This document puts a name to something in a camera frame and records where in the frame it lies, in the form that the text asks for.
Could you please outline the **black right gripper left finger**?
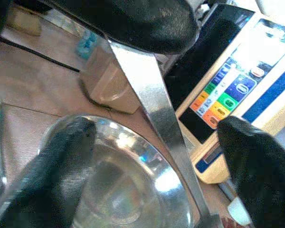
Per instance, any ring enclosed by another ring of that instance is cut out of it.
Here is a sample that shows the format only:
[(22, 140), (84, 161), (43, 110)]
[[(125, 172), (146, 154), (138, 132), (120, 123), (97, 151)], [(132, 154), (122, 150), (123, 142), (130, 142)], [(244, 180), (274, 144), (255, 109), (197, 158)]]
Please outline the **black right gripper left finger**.
[(0, 228), (69, 228), (91, 174), (93, 121), (78, 116), (55, 128), (0, 198)]

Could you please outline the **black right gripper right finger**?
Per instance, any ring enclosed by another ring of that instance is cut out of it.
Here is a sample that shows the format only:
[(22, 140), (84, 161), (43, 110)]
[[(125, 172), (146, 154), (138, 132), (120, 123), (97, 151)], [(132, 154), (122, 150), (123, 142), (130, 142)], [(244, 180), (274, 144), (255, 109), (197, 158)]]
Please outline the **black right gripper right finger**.
[(218, 123), (237, 195), (256, 228), (285, 228), (285, 148), (249, 122), (229, 116)]

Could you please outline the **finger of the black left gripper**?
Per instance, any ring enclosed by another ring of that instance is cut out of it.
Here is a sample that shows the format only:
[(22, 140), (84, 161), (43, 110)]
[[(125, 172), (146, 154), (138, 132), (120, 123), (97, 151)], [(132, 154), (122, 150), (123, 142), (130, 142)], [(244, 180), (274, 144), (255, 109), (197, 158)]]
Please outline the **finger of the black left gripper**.
[(194, 44), (198, 24), (185, 0), (18, 0), (44, 12), (52, 8), (99, 35), (158, 54), (180, 54)]

